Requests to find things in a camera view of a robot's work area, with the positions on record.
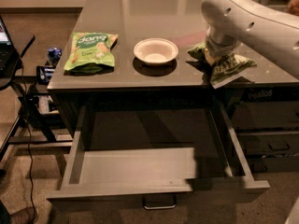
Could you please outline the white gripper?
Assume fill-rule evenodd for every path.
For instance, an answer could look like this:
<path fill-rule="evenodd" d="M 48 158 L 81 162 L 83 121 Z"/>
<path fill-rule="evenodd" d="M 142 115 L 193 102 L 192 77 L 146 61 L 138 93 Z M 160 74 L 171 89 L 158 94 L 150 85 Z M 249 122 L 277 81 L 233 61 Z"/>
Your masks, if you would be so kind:
<path fill-rule="evenodd" d="M 206 31 L 206 49 L 205 58 L 210 66 L 221 60 L 222 56 L 232 53 L 239 47 L 240 42 L 220 29 L 209 28 Z"/>

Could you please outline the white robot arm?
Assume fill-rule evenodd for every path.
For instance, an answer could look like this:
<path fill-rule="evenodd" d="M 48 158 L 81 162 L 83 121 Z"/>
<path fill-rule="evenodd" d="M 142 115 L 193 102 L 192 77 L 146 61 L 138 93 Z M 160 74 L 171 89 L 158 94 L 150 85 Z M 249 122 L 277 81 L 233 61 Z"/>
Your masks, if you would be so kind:
<path fill-rule="evenodd" d="M 243 43 L 299 78 L 299 17 L 267 7 L 268 1 L 202 0 L 206 48 L 218 57 Z"/>

